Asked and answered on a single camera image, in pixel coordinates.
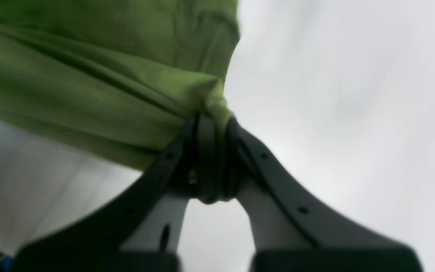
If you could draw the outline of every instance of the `black plastic piece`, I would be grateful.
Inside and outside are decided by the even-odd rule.
[[[220,182],[214,124],[196,120],[118,198],[24,247],[13,271],[179,271],[175,253],[187,201],[213,202]],[[253,231],[251,272],[421,271],[412,249],[307,192],[235,118],[228,123],[226,156],[224,193],[240,201]]]

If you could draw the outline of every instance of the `tied fabric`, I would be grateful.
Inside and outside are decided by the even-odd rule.
[[[0,0],[0,120],[143,170],[223,97],[237,0]]]

